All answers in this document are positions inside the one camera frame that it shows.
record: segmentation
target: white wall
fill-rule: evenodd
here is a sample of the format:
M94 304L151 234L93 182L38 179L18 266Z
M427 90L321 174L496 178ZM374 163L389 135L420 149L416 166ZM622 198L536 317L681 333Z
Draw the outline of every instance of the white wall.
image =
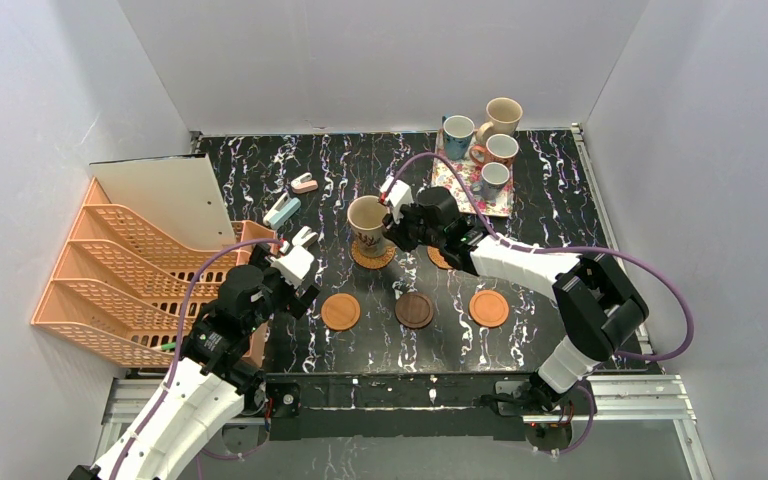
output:
M115 0L0 2L0 479L93 460L116 369L29 325L86 164L188 140Z
M190 130L295 133L580 122L646 0L120 3Z
M698 317L681 373L717 478L768 478L768 2L653 0L585 129L621 246ZM684 335L637 276L660 351Z

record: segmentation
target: round coaster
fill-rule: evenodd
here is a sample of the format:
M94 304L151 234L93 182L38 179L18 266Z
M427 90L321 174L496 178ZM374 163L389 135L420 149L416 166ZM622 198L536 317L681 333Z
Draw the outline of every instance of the round coaster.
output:
M390 263L390 260L396 256L396 247L387 247L387 251L380 257L370 258L358 250L357 241L352 242L352 259L363 268L378 270L384 268Z
M396 301L396 318L408 328L422 328L434 318L434 304L421 293L402 294Z
M322 321L338 332L355 326L360 318L360 304L348 293L337 293L322 304Z
M508 313L505 297L492 290L482 290L469 301L469 314L482 327L498 327L508 319Z
M442 268L443 270L452 269L452 266L446 263L446 259L443 258L438 248L428 247L428 259L431 260L431 263L437 265L437 268Z

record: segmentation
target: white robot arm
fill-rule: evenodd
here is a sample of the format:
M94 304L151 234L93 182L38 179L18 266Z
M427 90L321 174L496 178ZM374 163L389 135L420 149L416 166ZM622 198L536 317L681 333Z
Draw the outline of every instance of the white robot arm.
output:
M646 320L646 303L613 257L513 250L471 224L448 189L426 188L414 201L408 185L396 181L390 188L391 183L392 177L381 187L381 201L390 211L384 236L397 247L437 247L455 269L517 283L558 305L567 335L530 379L528 396L535 407L554 408Z
M178 478L219 428L243 410L246 395L263 384L263 372L241 357L251 333L273 313L289 311L298 318L310 307L319 289L312 285L301 295L298 290L313 260L303 246L279 258L256 246L248 265L232 268L218 298L199 311L183 339L174 379L170 382L170 369L116 444L94 465L75 468L69 480Z

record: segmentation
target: cup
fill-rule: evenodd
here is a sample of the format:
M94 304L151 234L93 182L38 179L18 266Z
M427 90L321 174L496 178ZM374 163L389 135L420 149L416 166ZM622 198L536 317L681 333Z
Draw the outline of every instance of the cup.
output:
M475 124L463 115L443 117L443 150L449 160L460 160L472 141Z
M499 97L487 104L486 122L475 132L475 141L485 145L497 133L513 135L522 118L522 107L510 98Z
M384 216L387 207L378 202L378 197L359 197L349 205L349 226L352 227L358 250L366 257L375 258L387 252L384 240Z
M481 152L484 156L479 159L475 152ZM487 146L473 145L469 149L469 158L479 167L485 164L496 162L509 167L513 165L516 154L519 153L519 143L510 135L497 133L487 139Z
M495 200L511 179L511 171L501 163L488 163L481 167L481 181L472 184L472 193L485 201Z

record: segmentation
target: blue mug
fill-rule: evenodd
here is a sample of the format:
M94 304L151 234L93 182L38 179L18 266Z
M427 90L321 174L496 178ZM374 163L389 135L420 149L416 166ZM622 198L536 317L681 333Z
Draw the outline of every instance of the blue mug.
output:
M475 133L475 124L463 115L443 117L443 150L449 160L464 158L472 135Z
M501 163L488 162L481 167L481 180L472 184L472 193L493 202L511 179L511 171Z

